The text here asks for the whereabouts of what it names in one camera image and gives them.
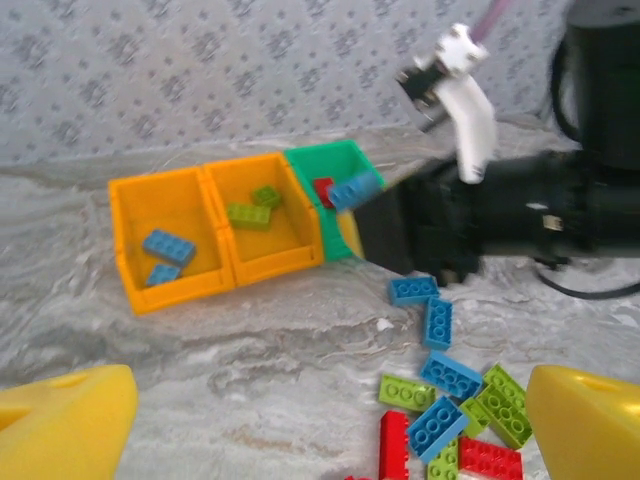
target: green storage bin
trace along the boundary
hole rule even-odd
[[[318,211],[325,259],[331,262],[351,256],[353,253],[340,234],[336,211],[322,205],[313,189],[313,180],[330,177],[338,184],[367,171],[375,172],[380,185],[384,184],[384,180],[353,140],[292,148],[285,150],[284,154]]]

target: marble surface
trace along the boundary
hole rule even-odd
[[[347,260],[136,318],[112,253],[108,179],[341,136],[0,167],[0,387],[130,365],[140,406],[118,479],[376,477],[380,374],[417,378],[427,356],[421,310],[388,304],[389,272]],[[389,179],[453,146],[447,127],[351,136]],[[568,146],[526,119],[503,124],[500,144],[504,157]],[[523,385],[545,363],[640,383],[638,298],[574,300],[529,267],[491,259],[443,292],[456,312],[451,356],[477,369],[500,361]],[[583,261],[560,277],[594,289],[638,267]],[[528,479],[548,478],[535,441],[523,455]]]

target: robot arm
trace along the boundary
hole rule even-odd
[[[448,67],[456,65],[442,55],[448,45],[401,72],[414,105],[445,105],[458,148],[353,210],[364,258],[400,274],[430,273],[444,286],[477,273],[485,255],[529,256],[551,268],[570,257],[640,257],[640,8],[625,5],[580,0],[568,11],[564,46],[582,147],[572,152],[486,163],[495,137],[478,138],[488,125],[494,131],[492,109],[475,87],[461,87],[473,79]]]
[[[443,105],[456,128],[460,179],[468,184],[482,181],[497,143],[493,105],[471,76],[488,56],[471,39],[469,27],[455,24],[438,40],[431,59],[414,58],[397,78],[418,110],[433,102]]]

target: bin compartment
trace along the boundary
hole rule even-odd
[[[380,185],[383,185],[380,174],[353,140],[293,148],[285,150],[284,154],[318,212],[327,261],[352,255],[340,234],[335,210],[323,205],[313,182],[319,178],[331,178],[339,184],[361,173],[373,171]]]
[[[122,178],[109,182],[116,264],[135,313],[148,313],[235,288],[228,232],[206,190],[200,168]],[[143,242],[163,230],[195,245],[180,278],[146,287],[163,260]]]
[[[204,166],[209,191],[228,227],[230,253],[238,285],[266,280],[324,261],[316,209],[282,153],[213,162]],[[233,228],[227,208],[253,204],[252,193],[273,187],[281,197],[265,231]]]

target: wall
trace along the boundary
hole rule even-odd
[[[566,2],[516,0],[477,75],[541,102]],[[406,122],[389,78],[488,0],[3,0],[2,163]]]

